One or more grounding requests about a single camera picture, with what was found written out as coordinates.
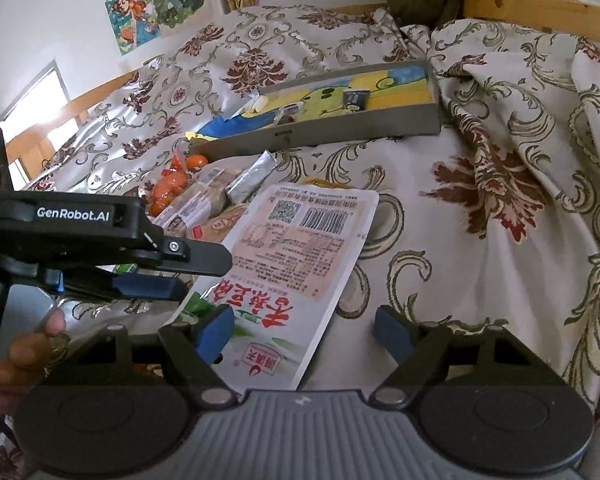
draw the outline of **screw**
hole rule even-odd
[[[234,398],[234,394],[226,388],[209,388],[202,392],[201,397],[207,404],[222,406],[230,402]]]
[[[401,404],[407,400],[407,395],[404,393],[404,391],[388,386],[379,388],[374,393],[374,397],[378,402],[387,406],[396,406],[397,404]]]

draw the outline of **gray box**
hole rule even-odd
[[[424,70],[427,75],[427,86],[432,97],[432,102],[376,110],[363,110],[340,116],[299,121],[279,126],[268,126],[210,142],[194,144],[190,148],[190,153],[205,155],[212,162],[229,156],[257,155],[264,150],[276,152],[331,142],[378,139],[380,137],[437,135],[440,133],[441,128],[440,109],[438,105],[439,90],[432,67],[426,60],[381,63],[338,72],[327,72],[319,76],[270,86],[262,89],[260,95],[266,96],[283,89],[314,82],[410,66],[417,66]]]

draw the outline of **bed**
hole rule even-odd
[[[595,411],[582,472],[600,479],[599,45],[475,19],[398,30],[383,9],[243,9],[141,68],[30,188],[137,195],[186,132],[253,89],[413,58],[429,59],[438,76],[440,136],[278,152],[264,183],[318,177],[380,194],[303,387],[368,394],[391,373],[370,330],[382,304],[463,333],[504,326]],[[112,318],[154,330],[173,305],[62,307],[79,338]]]

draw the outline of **plastic wrapper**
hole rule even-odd
[[[209,303],[230,305],[234,336],[213,370],[238,393],[296,389],[377,206],[373,190],[267,187],[223,242],[231,271],[199,277],[169,321],[195,320]]]
[[[297,101],[295,103],[291,103],[285,106],[281,106],[278,108],[276,112],[276,116],[273,118],[274,124],[284,123],[283,119],[288,119],[288,122],[295,122],[296,115],[304,112],[304,103],[302,101]]]
[[[187,238],[201,242],[222,243],[229,231],[247,211],[248,206],[248,204],[231,206],[206,223],[187,228]]]
[[[186,159],[181,153],[174,153],[171,164],[162,170],[160,180],[151,190],[149,215],[158,216],[189,185]]]
[[[206,222],[217,215],[227,204],[224,188],[240,173],[239,170],[211,168],[153,220],[168,236],[184,237],[187,228]]]
[[[234,205],[246,202],[248,197],[256,192],[271,172],[276,169],[276,166],[276,158],[265,150],[253,166],[244,170],[227,186],[226,194],[229,201]]]

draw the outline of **finger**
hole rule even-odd
[[[25,396],[33,386],[0,386],[1,394]]]
[[[64,321],[64,312],[57,309],[49,319],[46,320],[43,331],[49,337],[55,337],[59,333],[64,332],[65,329],[66,323]]]
[[[42,370],[17,368],[11,361],[0,361],[0,386],[33,386],[45,378]]]
[[[51,340],[45,334],[27,334],[11,343],[9,360],[25,370],[42,370],[51,362]]]
[[[15,415],[24,395],[0,391],[0,413]]]

